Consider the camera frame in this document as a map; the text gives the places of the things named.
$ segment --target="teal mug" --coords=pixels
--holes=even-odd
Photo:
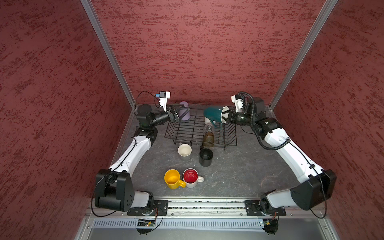
[[[208,118],[211,121],[212,125],[214,125],[215,127],[217,126],[213,121],[218,122],[219,128],[222,128],[222,124],[228,121],[228,116],[229,108],[227,106],[209,106],[207,109],[204,110],[204,117]]]

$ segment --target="black mounting plate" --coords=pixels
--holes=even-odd
[[[158,208],[158,210],[157,210],[158,216],[162,216],[163,213],[164,213],[164,216],[166,216],[167,211],[168,211],[168,200],[154,200],[154,207]],[[147,217],[147,216],[154,216],[155,212],[152,211],[149,215],[144,215],[141,213],[140,207],[133,207],[133,208],[130,208],[128,210],[127,215],[128,216]]]
[[[245,210],[247,211],[247,216],[268,216],[258,211],[256,206],[259,206],[259,200],[246,200],[244,201]],[[284,207],[279,207],[275,209],[276,216],[287,216]]]

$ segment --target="yellow mug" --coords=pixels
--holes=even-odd
[[[171,169],[166,172],[164,175],[164,181],[170,189],[176,189],[179,186],[186,186],[186,183],[180,180],[180,173],[175,169]]]

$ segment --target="red wall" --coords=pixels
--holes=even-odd
[[[247,91],[269,103],[324,0],[92,3],[134,97],[230,103]]]
[[[338,177],[342,239],[384,238],[384,2],[339,0],[277,107],[295,142]]]
[[[73,239],[130,107],[79,0],[0,3],[0,238]]]

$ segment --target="black wire dish rack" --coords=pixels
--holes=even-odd
[[[178,142],[192,144],[203,144],[205,117],[204,109],[209,107],[208,105],[190,103],[190,119],[180,122],[168,122],[165,138],[173,140],[173,143]],[[222,128],[219,128],[218,123],[215,125],[214,133],[214,147],[236,146],[236,125],[229,123],[231,119],[223,124]]]

